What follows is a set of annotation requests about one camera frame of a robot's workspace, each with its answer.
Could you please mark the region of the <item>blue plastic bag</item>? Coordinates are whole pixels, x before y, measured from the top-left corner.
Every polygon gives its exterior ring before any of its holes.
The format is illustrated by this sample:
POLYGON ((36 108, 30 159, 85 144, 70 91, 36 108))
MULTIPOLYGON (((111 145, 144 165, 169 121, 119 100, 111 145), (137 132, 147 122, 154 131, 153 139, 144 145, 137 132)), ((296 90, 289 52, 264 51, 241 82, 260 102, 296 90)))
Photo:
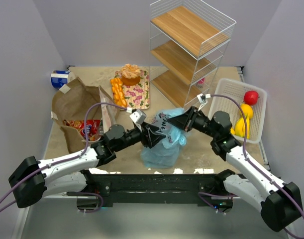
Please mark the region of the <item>blue plastic bag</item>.
POLYGON ((160 110, 151 119, 150 123, 159 128, 159 132, 165 138, 158 142, 153 148, 142 149, 140 157, 145 167, 166 169, 175 165, 180 150, 187 143, 186 133, 167 122, 167 119, 181 115, 183 108, 160 110))

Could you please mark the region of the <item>red snack packet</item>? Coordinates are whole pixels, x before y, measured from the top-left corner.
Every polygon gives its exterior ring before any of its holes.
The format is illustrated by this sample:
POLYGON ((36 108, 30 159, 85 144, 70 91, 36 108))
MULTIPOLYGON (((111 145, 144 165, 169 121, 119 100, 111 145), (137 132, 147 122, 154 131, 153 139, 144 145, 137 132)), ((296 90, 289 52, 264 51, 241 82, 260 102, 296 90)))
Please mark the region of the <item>red snack packet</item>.
POLYGON ((63 120, 64 126, 69 126, 78 130, 80 135, 86 139, 86 133, 89 141, 96 141, 101 137, 100 133, 101 120, 90 119, 86 120, 63 120))

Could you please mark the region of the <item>brown paper grocery bag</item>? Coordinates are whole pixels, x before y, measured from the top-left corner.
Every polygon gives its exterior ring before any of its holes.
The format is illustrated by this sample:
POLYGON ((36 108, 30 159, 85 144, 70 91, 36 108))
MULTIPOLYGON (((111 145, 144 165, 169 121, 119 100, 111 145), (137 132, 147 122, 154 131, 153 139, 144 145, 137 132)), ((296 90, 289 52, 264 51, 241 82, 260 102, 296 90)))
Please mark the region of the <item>brown paper grocery bag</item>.
POLYGON ((69 153, 85 148, 84 120, 87 120, 89 144, 97 142, 116 123, 120 109, 96 103, 113 103, 112 97, 101 86, 87 86, 80 78, 64 85, 52 100, 51 118, 63 132, 69 153))

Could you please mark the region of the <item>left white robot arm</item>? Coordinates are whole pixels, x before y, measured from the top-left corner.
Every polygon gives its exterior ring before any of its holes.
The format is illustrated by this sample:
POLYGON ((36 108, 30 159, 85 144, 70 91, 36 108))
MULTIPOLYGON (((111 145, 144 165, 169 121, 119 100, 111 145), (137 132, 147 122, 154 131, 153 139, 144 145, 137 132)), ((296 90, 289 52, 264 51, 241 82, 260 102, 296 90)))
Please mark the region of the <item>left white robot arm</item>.
POLYGON ((84 150, 54 159, 27 157, 8 179, 16 204, 19 208, 29 207, 49 190, 48 183, 80 170, 108 164, 116 158, 116 152, 139 142, 144 147, 153 148, 165 137, 158 127, 149 123, 131 130, 114 124, 99 141, 84 150))

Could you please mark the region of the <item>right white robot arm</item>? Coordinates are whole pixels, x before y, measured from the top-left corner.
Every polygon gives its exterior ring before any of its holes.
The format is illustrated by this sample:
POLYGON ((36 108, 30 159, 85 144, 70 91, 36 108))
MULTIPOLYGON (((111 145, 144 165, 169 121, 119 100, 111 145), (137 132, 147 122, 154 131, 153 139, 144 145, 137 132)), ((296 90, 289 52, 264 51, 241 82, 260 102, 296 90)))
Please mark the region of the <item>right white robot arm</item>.
POLYGON ((191 107, 168 123, 186 132, 195 129, 212 137, 214 153, 244 175, 244 178, 236 174, 227 176, 223 180, 225 190, 254 207, 270 229, 279 232, 304 217, 299 187, 293 182, 285 183, 246 152, 230 133, 228 113, 217 111, 209 119, 191 107))

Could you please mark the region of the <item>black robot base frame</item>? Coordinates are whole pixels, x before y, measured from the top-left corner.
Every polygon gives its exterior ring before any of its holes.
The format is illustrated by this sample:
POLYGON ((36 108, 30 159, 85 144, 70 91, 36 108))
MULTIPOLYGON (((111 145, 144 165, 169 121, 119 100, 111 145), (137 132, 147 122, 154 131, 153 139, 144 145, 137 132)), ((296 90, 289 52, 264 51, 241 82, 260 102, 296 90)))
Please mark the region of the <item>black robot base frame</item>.
POLYGON ((218 174, 92 174, 82 170, 86 186, 81 191, 86 195, 98 193, 104 207, 115 204, 194 204, 206 206, 198 196, 206 193, 205 199, 224 208, 232 206, 227 198, 223 180, 234 172, 226 169, 218 174))

